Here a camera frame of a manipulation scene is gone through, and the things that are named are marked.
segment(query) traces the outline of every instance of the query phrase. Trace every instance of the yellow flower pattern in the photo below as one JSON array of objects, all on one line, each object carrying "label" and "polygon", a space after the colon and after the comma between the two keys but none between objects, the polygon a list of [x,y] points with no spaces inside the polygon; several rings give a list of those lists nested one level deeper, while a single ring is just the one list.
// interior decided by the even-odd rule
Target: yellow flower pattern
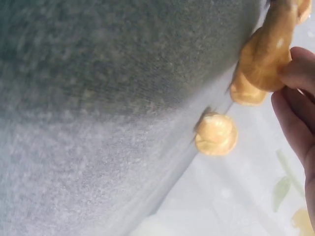
[{"label": "yellow flower pattern", "polygon": [[299,236],[315,236],[307,209],[299,209],[292,217],[292,225],[300,229]]}]

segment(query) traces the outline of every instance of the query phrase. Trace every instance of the gray upholstery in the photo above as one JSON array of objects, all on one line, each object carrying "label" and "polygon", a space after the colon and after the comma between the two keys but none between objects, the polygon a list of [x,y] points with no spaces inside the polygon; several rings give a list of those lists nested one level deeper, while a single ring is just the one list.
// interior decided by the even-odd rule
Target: gray upholstery
[{"label": "gray upholstery", "polygon": [[228,108],[260,0],[2,0],[0,235],[123,235]]}]

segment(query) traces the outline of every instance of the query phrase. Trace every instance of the human hand holding pastry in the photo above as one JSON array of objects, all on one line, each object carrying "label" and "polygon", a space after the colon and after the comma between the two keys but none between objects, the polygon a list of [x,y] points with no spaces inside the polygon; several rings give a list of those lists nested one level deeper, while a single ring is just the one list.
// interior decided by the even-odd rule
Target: human hand holding pastry
[{"label": "human hand holding pastry", "polygon": [[273,93],[271,100],[283,133],[305,169],[306,201],[315,228],[315,54],[295,47],[291,55],[292,62],[280,75],[286,87]]}]

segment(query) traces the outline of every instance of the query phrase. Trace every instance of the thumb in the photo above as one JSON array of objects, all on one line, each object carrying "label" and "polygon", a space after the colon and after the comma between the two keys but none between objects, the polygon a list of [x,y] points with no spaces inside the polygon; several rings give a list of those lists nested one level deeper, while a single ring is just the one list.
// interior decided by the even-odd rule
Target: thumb
[{"label": "thumb", "polygon": [[315,55],[303,48],[291,49],[292,61],[282,70],[280,79],[292,89],[315,95]]}]

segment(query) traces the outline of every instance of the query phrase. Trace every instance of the gray cushion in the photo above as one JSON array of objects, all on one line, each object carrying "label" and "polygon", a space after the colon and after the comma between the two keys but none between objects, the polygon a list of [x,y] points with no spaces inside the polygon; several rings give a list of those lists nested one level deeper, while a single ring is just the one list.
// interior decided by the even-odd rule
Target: gray cushion
[{"label": "gray cushion", "polygon": [[154,210],[260,6],[2,0],[0,235],[123,235]]}]

